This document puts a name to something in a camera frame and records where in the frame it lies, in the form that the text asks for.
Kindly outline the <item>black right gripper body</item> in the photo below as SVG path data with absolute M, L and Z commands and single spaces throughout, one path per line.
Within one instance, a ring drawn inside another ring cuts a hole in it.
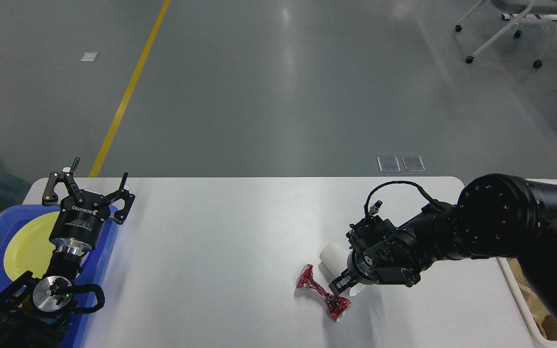
M 369 265 L 365 262 L 365 258 L 354 249 L 350 249 L 347 259 L 347 270 L 350 278 L 350 288 L 373 284 L 373 280 L 370 279 L 367 273 L 369 271 Z

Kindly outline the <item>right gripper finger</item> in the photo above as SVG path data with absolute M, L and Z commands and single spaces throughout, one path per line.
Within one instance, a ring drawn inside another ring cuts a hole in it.
M 353 279 L 352 274 L 349 271 L 343 271 L 329 283 L 329 289 L 332 295 L 339 296 L 355 285 L 356 280 Z

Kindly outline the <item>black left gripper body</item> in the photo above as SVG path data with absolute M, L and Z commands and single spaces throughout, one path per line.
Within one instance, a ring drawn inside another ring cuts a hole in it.
M 83 256 L 99 244 L 106 220 L 111 216 L 109 205 L 91 203 L 89 207 L 61 203 L 60 212 L 49 235 L 55 252 Z

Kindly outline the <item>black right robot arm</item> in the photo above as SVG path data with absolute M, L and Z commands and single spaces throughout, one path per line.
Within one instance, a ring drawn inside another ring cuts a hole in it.
M 350 224 L 346 269 L 329 285 L 340 295 L 356 284 L 415 286 L 437 261 L 513 258 L 533 291 L 557 320 L 557 184 L 506 174 L 471 181 L 456 203 L 426 200 L 421 212 L 400 226 L 378 216 L 381 203 L 363 205 Z

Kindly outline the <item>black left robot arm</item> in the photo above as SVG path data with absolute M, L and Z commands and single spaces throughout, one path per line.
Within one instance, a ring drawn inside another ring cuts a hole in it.
M 0 291 L 0 348 L 59 348 L 80 331 L 84 315 L 105 305 L 100 264 L 108 262 L 113 225 L 126 221 L 135 195 L 128 173 L 109 194 L 80 188 L 79 162 L 75 157 L 49 174 L 42 205 L 58 208 L 48 236 L 53 251 L 41 276 L 26 270 Z

